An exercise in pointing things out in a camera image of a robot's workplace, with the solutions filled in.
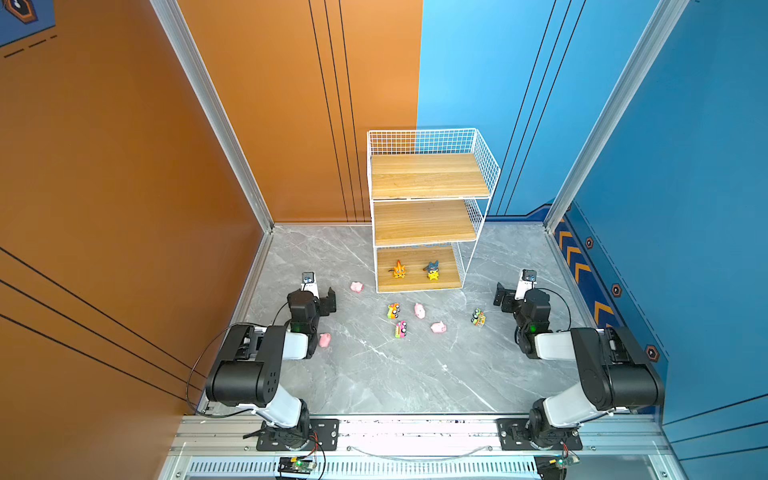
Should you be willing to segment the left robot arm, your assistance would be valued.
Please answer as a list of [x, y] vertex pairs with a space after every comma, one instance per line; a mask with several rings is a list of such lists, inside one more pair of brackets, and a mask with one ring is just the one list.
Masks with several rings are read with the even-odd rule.
[[295, 290], [287, 295], [287, 307], [291, 318], [283, 325], [230, 327], [205, 394], [239, 414], [261, 417], [264, 424], [257, 435], [299, 449], [311, 438], [310, 414], [304, 400], [281, 386], [282, 364], [313, 357], [320, 341], [319, 320], [337, 311], [336, 293], [329, 289], [319, 297], [311, 289]]

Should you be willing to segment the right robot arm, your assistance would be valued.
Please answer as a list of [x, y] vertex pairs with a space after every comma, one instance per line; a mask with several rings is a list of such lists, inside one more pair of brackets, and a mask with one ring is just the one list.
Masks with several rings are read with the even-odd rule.
[[651, 361], [626, 327], [550, 329], [550, 296], [538, 288], [507, 289], [498, 284], [493, 304], [513, 315], [514, 339], [535, 360], [572, 361], [578, 382], [534, 402], [519, 431], [535, 447], [566, 445], [579, 427], [618, 409], [664, 403], [664, 386]]

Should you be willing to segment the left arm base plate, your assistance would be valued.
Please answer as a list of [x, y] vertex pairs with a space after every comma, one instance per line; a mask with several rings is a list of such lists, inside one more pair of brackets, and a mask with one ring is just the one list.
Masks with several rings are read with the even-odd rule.
[[309, 451], [319, 446], [325, 452], [337, 450], [340, 420], [337, 418], [311, 417], [301, 420], [297, 427], [280, 428], [261, 425], [256, 449], [259, 452]]

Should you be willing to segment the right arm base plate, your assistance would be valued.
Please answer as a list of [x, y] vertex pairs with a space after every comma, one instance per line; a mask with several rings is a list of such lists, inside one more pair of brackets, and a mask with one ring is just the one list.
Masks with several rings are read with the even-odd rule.
[[503, 451], [580, 451], [583, 443], [576, 428], [556, 428], [546, 421], [534, 425], [530, 419], [500, 418], [495, 421]]

